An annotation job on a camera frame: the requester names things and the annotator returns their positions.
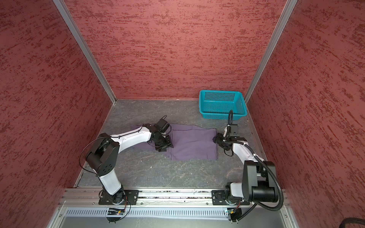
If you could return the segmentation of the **teal plastic basket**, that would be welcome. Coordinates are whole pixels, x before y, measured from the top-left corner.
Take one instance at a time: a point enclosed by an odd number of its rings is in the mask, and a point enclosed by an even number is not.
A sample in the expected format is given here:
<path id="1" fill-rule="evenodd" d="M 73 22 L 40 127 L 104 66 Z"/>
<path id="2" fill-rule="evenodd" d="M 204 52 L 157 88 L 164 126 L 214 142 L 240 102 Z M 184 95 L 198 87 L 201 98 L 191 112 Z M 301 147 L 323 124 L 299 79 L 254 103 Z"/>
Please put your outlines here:
<path id="1" fill-rule="evenodd" d="M 241 92 L 201 90 L 199 111 L 205 119 L 227 120 L 230 111 L 233 120 L 247 116 L 247 107 Z"/>

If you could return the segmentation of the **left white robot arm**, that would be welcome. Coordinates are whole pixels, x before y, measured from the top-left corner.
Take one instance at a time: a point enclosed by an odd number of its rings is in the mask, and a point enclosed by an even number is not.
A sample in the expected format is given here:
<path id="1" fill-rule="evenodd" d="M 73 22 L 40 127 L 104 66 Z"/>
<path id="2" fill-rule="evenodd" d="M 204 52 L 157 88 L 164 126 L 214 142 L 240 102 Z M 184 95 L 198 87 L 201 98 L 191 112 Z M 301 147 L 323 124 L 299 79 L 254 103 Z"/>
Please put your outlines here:
<path id="1" fill-rule="evenodd" d="M 104 197 L 111 204 L 120 205 L 127 201 L 124 187 L 119 181 L 115 166 L 119 153 L 140 143 L 153 143 L 155 150 L 165 152 L 173 148 L 167 131 L 169 123 L 144 124 L 135 130 L 117 135 L 103 133 L 92 142 L 85 160 L 102 184 Z"/>

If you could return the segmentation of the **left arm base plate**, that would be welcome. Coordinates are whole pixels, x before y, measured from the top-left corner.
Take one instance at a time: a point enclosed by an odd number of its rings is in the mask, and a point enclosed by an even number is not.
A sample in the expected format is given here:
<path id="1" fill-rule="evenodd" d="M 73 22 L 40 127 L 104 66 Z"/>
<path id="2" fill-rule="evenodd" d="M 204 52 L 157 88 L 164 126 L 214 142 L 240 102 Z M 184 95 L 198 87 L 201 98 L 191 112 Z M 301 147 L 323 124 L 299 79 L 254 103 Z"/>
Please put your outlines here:
<path id="1" fill-rule="evenodd" d="M 114 195 L 109 194 L 106 190 L 99 192 L 99 205 L 136 205 L 138 199 L 138 190 L 118 190 Z"/>

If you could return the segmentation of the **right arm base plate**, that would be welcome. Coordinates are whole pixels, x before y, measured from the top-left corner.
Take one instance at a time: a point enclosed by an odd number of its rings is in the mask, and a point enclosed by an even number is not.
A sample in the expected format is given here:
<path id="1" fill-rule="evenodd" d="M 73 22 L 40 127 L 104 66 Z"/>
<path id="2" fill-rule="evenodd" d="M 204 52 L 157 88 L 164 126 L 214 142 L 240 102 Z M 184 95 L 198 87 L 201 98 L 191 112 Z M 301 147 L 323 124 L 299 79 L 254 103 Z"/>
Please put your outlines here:
<path id="1" fill-rule="evenodd" d="M 230 195 L 228 191 L 224 190 L 213 190 L 212 191 L 212 202 L 213 205 L 227 205 L 227 206 L 248 206 L 249 202 L 244 201 L 243 198 L 235 197 Z"/>

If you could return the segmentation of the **purple trousers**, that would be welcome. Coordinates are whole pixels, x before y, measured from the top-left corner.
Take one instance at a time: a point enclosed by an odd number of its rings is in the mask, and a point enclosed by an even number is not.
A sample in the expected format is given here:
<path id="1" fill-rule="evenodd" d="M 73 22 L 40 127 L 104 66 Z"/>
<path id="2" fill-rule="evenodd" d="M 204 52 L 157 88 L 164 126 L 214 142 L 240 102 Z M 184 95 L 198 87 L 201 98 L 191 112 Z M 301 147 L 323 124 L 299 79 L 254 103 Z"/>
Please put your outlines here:
<path id="1" fill-rule="evenodd" d="M 213 142 L 216 129 L 172 123 L 169 131 L 173 147 L 168 148 L 164 155 L 172 161 L 218 159 L 217 144 Z"/>

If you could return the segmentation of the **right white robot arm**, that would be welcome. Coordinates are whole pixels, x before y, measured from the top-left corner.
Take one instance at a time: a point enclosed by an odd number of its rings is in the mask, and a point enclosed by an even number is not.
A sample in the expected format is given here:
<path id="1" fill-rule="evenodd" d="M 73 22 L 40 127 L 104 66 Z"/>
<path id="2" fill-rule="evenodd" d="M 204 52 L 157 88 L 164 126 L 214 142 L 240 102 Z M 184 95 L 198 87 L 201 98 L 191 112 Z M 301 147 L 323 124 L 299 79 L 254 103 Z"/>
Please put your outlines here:
<path id="1" fill-rule="evenodd" d="M 228 182 L 223 198 L 227 204 L 236 205 L 240 201 L 262 204 L 276 203 L 282 198 L 274 163 L 259 157 L 244 138 L 228 137 L 218 133 L 213 142 L 224 151 L 231 150 L 243 164 L 241 182 Z"/>

